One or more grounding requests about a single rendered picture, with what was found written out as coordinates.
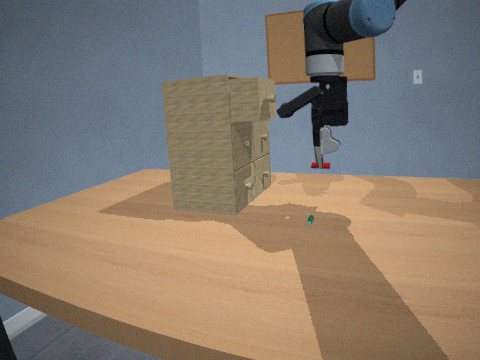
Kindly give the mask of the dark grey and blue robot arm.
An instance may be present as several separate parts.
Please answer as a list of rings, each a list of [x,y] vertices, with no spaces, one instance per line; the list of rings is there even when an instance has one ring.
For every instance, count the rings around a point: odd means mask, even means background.
[[[305,63],[307,76],[344,74],[343,43],[372,38],[388,31],[396,11],[406,0],[318,0],[304,9]],[[313,86],[277,113],[289,118],[302,105],[321,96]]]

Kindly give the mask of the tan wooden chest of drawers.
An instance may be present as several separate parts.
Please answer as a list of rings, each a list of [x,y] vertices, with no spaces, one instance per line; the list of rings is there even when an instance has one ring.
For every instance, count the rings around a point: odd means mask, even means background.
[[[256,195],[253,121],[231,122],[229,77],[204,76],[162,82],[174,210],[237,215]],[[234,168],[232,124],[250,123],[253,159]],[[253,163],[255,197],[239,211],[234,171]]]

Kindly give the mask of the red aa battery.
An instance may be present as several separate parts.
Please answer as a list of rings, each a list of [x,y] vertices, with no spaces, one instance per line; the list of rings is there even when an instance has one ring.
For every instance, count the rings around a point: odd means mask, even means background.
[[[310,163],[310,168],[319,168],[317,163]],[[330,163],[322,163],[322,169],[330,169]]]

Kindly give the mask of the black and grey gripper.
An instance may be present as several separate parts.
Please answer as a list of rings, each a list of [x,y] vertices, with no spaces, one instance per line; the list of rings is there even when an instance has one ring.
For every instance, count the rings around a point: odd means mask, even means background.
[[[311,101],[311,121],[315,160],[322,169],[324,154],[337,151],[341,146],[341,142],[332,136],[331,128],[323,128],[324,125],[346,126],[348,123],[347,78],[339,75],[310,77],[310,83],[317,83],[315,81],[320,81],[322,95]],[[329,89],[325,84],[329,84]]]

